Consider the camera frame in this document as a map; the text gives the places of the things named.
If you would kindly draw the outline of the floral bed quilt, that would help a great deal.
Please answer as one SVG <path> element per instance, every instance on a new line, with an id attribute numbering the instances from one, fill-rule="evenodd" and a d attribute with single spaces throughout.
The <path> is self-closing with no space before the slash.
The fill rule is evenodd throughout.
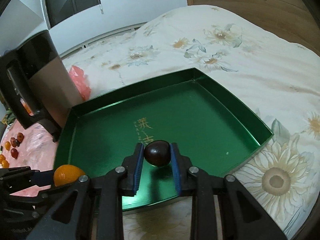
<path id="1" fill-rule="evenodd" d="M 319 194 L 319 57 L 219 7 L 166 12 L 137 31 L 64 58 L 81 68 L 91 97 L 187 68 L 227 88 L 274 133 L 235 172 L 293 239 Z"/>

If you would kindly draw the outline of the orange single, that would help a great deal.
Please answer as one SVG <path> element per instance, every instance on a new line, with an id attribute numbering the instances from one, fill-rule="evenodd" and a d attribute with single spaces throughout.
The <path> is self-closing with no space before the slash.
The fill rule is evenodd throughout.
<path id="1" fill-rule="evenodd" d="M 5 146 L 5 149 L 9 151 L 11 148 L 11 143 L 9 141 L 6 141 L 4 146 Z"/>

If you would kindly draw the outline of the red fruit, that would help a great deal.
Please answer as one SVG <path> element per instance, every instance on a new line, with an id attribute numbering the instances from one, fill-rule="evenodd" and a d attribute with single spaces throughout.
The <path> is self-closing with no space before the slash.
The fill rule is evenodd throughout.
<path id="1" fill-rule="evenodd" d="M 17 158 L 18 158 L 19 152 L 18 152 L 18 150 L 17 150 L 16 148 L 12 148 L 11 151 L 10 151 L 10 153 L 11 153 L 11 156 L 12 156 L 14 159 L 17 159 Z"/>
<path id="2" fill-rule="evenodd" d="M 24 139 L 24 134 L 19 132 L 17 133 L 17 141 L 22 142 Z"/>
<path id="3" fill-rule="evenodd" d="M 12 147 L 16 147 L 16 139 L 14 137 L 10 138 L 10 143 L 11 143 Z"/>

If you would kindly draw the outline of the green shallow box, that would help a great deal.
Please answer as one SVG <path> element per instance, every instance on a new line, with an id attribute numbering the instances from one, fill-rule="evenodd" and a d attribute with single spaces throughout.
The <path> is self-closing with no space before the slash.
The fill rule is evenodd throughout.
<path id="1" fill-rule="evenodd" d="M 214 176 L 249 161 L 273 137 L 241 100 L 196 68 L 154 77 L 73 107 L 54 167 L 71 164 L 92 178 L 105 175 L 137 143 L 175 142 Z"/>

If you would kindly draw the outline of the black and copper kettle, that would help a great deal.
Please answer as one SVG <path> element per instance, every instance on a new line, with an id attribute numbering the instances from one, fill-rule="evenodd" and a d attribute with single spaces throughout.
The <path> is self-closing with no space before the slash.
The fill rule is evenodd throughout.
<path id="1" fill-rule="evenodd" d="M 70 109 L 82 103 L 47 30 L 1 57 L 1 94 L 23 128 L 38 123 L 53 141 Z"/>

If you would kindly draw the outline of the pink plastic sheet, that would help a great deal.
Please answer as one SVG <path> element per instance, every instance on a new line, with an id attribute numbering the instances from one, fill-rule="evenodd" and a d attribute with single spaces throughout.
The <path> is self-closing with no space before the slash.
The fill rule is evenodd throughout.
<path id="1" fill-rule="evenodd" d="M 57 142 L 71 108 L 82 103 L 82 97 L 71 80 L 63 63 L 53 60 L 41 68 L 30 79 L 22 74 L 17 67 L 9 68 L 10 82 L 18 85 L 18 91 L 27 96 L 26 103 L 34 118 L 45 113 L 39 122 L 32 122 L 26 129 L 21 121 L 5 136 L 10 139 L 17 133 L 24 134 L 24 139 L 18 150 L 18 158 L 14 159 L 9 151 L 4 152 L 9 168 L 29 166 L 34 170 L 48 171 L 53 168 Z"/>

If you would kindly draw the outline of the orange oval dish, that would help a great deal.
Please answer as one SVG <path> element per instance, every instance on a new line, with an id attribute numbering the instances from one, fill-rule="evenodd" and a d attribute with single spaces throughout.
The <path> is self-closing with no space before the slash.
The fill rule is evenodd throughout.
<path id="1" fill-rule="evenodd" d="M 30 107 L 29 107 L 28 104 L 24 101 L 23 98 L 20 98 L 20 102 L 21 102 L 22 106 L 24 107 L 24 109 L 27 111 L 27 113 L 28 113 L 30 116 L 33 116 L 33 115 L 34 115 L 33 111 L 30 109 Z"/>

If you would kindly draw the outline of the dark plum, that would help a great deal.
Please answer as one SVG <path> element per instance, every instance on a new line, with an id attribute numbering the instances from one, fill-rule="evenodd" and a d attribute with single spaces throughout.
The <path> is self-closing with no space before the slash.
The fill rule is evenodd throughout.
<path id="1" fill-rule="evenodd" d="M 144 159 L 155 167 L 165 167 L 171 162 L 170 144 L 164 140 L 155 140 L 144 148 Z"/>
<path id="2" fill-rule="evenodd" d="M 20 145 L 20 142 L 18 140 L 15 140 L 12 142 L 13 147 L 18 147 Z"/>

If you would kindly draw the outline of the pile of green leaves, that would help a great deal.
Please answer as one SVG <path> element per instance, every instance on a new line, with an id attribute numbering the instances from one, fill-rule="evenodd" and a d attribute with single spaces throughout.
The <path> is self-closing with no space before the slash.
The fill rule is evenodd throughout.
<path id="1" fill-rule="evenodd" d="M 11 109 L 8 109 L 5 113 L 5 116 L 1 120 L 1 122 L 4 125 L 11 126 L 15 120 L 16 120 L 16 116 L 14 115 L 13 111 Z"/>

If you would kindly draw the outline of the wooden headboard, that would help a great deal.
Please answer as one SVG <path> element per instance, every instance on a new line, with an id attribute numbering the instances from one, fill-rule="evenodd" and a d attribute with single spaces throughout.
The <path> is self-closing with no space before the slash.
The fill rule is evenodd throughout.
<path id="1" fill-rule="evenodd" d="M 319 55 L 319 26 L 302 0 L 187 0 L 187 5 L 226 9 Z"/>

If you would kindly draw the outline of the orange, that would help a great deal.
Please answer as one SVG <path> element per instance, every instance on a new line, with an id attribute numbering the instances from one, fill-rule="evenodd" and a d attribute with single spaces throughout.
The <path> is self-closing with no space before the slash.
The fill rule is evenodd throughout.
<path id="1" fill-rule="evenodd" d="M 2 160 L 2 161 L 1 161 L 1 166 L 2 166 L 3 168 L 8 168 L 8 167 L 9 167 L 9 162 L 8 162 L 7 160 Z"/>
<path id="2" fill-rule="evenodd" d="M 5 156 L 2 155 L 2 154 L 0 154 L 0 163 L 1 163 L 3 160 L 5 160 Z"/>
<path id="3" fill-rule="evenodd" d="M 75 182 L 80 176 L 83 175 L 85 175 L 85 172 L 74 165 L 61 165 L 54 172 L 54 185 L 58 187 Z"/>

